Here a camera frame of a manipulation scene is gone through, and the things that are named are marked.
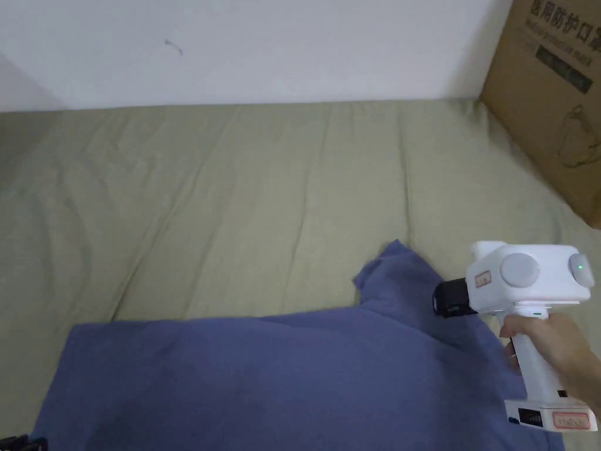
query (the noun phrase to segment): white wall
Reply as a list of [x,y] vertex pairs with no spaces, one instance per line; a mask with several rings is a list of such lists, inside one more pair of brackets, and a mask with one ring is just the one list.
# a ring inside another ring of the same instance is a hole
[[509,7],[1,0],[0,110],[474,97]]

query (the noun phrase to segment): hand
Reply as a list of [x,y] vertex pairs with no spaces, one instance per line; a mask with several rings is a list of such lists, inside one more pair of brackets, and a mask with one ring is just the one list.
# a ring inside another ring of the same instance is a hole
[[553,313],[546,320],[508,315],[500,336],[511,338],[517,334],[530,337],[568,394],[588,404],[600,416],[601,361],[569,315]]

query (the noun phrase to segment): black object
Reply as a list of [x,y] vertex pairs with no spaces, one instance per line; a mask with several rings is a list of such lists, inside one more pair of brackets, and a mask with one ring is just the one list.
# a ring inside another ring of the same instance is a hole
[[48,451],[48,442],[40,437],[29,440],[28,435],[19,435],[0,439],[0,450],[2,451]]
[[543,417],[538,410],[531,409],[518,409],[517,413],[520,415],[520,422],[525,425],[543,427]]
[[444,318],[478,313],[469,306],[468,285],[465,279],[439,283],[432,296],[432,307],[434,313]]

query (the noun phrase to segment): black nozzle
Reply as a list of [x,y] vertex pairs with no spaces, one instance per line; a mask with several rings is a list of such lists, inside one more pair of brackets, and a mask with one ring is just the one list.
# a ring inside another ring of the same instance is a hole
[[469,306],[468,285],[465,279],[438,284],[432,295],[434,313],[444,318],[478,313]]

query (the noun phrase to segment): cardboard box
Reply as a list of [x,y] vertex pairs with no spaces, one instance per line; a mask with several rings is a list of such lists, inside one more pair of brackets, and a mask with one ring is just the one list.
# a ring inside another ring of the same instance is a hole
[[515,0],[481,99],[601,229],[601,1]]

